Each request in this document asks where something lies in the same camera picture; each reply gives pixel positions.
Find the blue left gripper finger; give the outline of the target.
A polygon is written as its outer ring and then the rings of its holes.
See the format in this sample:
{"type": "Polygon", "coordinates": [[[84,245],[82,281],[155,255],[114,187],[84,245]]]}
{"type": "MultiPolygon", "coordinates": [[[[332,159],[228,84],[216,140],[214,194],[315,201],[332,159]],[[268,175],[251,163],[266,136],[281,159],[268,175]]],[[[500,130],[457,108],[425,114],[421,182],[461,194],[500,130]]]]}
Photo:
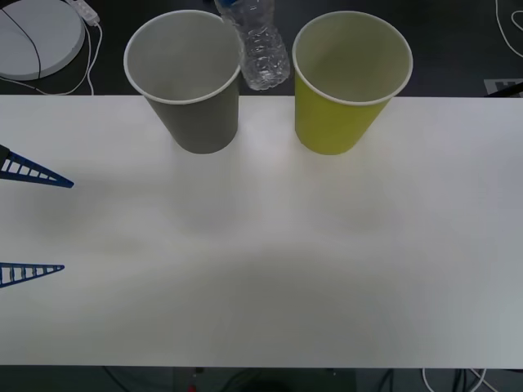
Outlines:
{"type": "Polygon", "coordinates": [[[1,146],[1,179],[73,188],[74,182],[1,146]]]}
{"type": "Polygon", "coordinates": [[[0,288],[10,287],[49,274],[54,274],[62,271],[64,268],[63,265],[1,264],[0,288]]]}

